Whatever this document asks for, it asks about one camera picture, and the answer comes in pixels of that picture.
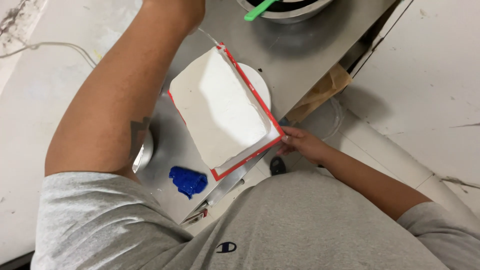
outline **electrical cord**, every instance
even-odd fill
[[[35,43],[35,44],[32,44],[32,45],[27,45],[27,46],[25,46],[21,49],[18,49],[14,52],[7,53],[7,54],[4,54],[4,55],[0,55],[0,59],[10,57],[12,55],[15,55],[15,54],[20,53],[20,52],[22,52],[24,50],[27,50],[27,49],[36,50],[40,46],[65,46],[65,47],[69,47],[69,48],[74,49],[78,53],[80,53],[81,56],[85,59],[85,61],[88,63],[88,65],[90,67],[95,68],[96,65],[97,65],[97,63],[93,60],[93,58],[88,54],[88,52],[85,49],[83,49],[82,47],[80,47],[78,45],[75,45],[75,44],[72,44],[72,43],[67,43],[67,42],[40,42],[40,43]]]

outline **white frosting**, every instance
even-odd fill
[[[205,164],[214,169],[251,147],[268,122],[225,59],[212,48],[170,84],[170,93]]]

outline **t-shirt sleeve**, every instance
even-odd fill
[[[191,239],[134,181],[64,172],[43,182],[32,269],[161,268]]]
[[[460,224],[439,204],[416,205],[397,222],[448,268],[480,269],[479,229]]]

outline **stainless steel table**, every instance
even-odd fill
[[[238,62],[262,69],[261,75],[272,94],[272,113],[281,119],[394,1],[335,0],[310,20],[279,25],[261,18],[244,21],[246,11],[235,0],[207,0],[205,19],[200,27],[217,41],[224,42]],[[205,200],[218,201],[230,183],[233,187],[256,163],[251,160],[221,180],[225,183],[216,189],[219,182],[215,182],[202,162],[183,120],[166,94],[170,81],[213,46],[200,31],[182,43],[151,123],[156,153],[147,168],[138,173],[177,223],[184,221]],[[207,188],[188,200],[168,178],[170,168],[176,165],[205,172]]]

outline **person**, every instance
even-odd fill
[[[66,110],[45,161],[32,269],[479,269],[480,233],[416,190],[285,127],[335,177],[277,175],[196,237],[132,163],[161,84],[204,0],[144,0]]]

